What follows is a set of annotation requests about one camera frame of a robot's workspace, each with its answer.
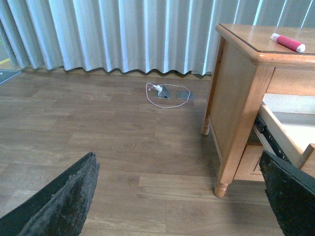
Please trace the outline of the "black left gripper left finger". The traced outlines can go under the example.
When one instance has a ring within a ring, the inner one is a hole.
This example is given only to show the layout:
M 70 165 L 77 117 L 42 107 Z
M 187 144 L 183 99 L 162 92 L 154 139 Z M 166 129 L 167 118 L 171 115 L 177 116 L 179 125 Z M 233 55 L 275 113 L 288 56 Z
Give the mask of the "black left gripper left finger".
M 0 219 L 2 236 L 78 236 L 93 200 L 100 164 L 93 152 Z

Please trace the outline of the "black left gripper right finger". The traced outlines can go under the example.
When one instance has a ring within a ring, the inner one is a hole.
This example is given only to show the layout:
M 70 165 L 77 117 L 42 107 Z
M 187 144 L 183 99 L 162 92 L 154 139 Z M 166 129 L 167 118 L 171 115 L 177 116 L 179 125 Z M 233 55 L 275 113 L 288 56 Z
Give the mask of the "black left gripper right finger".
M 269 151 L 259 166 L 266 195 L 285 236 L 315 234 L 315 178 Z

